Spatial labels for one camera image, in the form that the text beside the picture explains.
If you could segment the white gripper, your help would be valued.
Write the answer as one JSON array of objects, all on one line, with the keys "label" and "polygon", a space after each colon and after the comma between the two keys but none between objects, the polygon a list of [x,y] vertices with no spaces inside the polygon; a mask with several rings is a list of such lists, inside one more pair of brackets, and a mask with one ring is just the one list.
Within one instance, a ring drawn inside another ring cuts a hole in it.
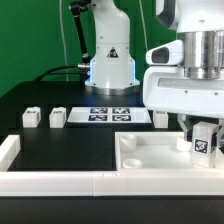
[{"label": "white gripper", "polygon": [[[188,115],[224,119],[224,68],[218,79],[190,79],[179,66],[182,59],[180,40],[146,53],[150,67],[143,79],[143,104],[148,110],[179,114],[184,140],[191,142],[193,126]],[[215,147],[224,144],[224,125],[215,126],[213,143]]]}]

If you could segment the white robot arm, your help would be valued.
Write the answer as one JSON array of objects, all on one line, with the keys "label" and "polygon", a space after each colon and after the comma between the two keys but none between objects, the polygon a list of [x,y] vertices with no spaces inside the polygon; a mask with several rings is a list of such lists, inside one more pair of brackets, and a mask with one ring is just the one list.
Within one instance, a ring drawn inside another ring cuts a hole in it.
[{"label": "white robot arm", "polygon": [[129,54],[128,16],[114,0],[92,0],[91,8],[96,53],[88,88],[112,95],[141,84],[145,107],[176,113],[186,132],[198,130],[189,115],[217,118],[217,144],[224,145],[224,0],[155,0],[157,20],[176,39],[147,52],[142,82]]}]

